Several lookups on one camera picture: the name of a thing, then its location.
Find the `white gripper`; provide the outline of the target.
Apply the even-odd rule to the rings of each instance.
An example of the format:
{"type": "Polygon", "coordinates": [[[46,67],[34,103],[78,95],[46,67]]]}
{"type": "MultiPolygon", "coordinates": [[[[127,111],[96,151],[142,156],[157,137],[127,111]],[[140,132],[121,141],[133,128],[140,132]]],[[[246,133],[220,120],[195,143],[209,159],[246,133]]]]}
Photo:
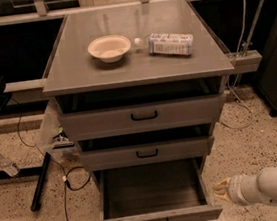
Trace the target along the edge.
{"type": "Polygon", "coordinates": [[[240,206],[251,206],[262,202],[255,175],[233,175],[232,178],[223,179],[213,188],[215,191],[220,191],[227,187],[228,194],[227,192],[214,192],[214,195],[227,202],[233,201],[240,206]]]}

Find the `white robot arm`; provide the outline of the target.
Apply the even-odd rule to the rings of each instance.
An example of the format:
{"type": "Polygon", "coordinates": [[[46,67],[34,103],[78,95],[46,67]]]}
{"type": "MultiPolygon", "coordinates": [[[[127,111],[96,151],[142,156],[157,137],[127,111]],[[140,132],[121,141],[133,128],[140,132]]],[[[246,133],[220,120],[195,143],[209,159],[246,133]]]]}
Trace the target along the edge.
{"type": "Polygon", "coordinates": [[[214,195],[239,206],[277,206],[277,168],[265,167],[256,175],[233,175],[212,187],[214,195]]]}

